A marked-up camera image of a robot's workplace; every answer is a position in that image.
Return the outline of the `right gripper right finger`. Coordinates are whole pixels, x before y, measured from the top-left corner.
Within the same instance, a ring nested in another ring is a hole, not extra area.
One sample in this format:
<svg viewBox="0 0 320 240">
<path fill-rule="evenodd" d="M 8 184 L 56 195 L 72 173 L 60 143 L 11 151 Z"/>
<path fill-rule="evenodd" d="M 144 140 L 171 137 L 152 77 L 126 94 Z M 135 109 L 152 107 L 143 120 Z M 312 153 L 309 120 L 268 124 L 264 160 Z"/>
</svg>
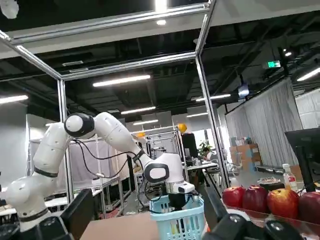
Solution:
<svg viewBox="0 0 320 240">
<path fill-rule="evenodd" d="M 228 213 L 227 207 L 241 208 L 243 187 L 232 187 L 226 191 L 227 205 L 215 186 L 201 186 L 204 199 L 204 215 L 210 231 L 204 240 L 306 240 L 308 226 L 300 221 L 267 218 L 263 227 L 239 213 Z"/>
</svg>

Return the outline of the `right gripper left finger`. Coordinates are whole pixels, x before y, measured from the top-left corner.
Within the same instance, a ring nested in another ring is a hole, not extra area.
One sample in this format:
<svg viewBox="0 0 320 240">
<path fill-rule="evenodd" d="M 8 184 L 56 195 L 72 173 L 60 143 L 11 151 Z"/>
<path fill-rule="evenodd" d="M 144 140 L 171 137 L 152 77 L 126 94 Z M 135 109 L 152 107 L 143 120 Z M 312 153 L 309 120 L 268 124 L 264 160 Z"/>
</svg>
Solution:
<svg viewBox="0 0 320 240">
<path fill-rule="evenodd" d="M 0 227 L 2 240 L 79 240 L 94 215 L 90 188 L 82 189 L 61 215 L 49 216 L 22 232 L 16 224 Z"/>
</svg>

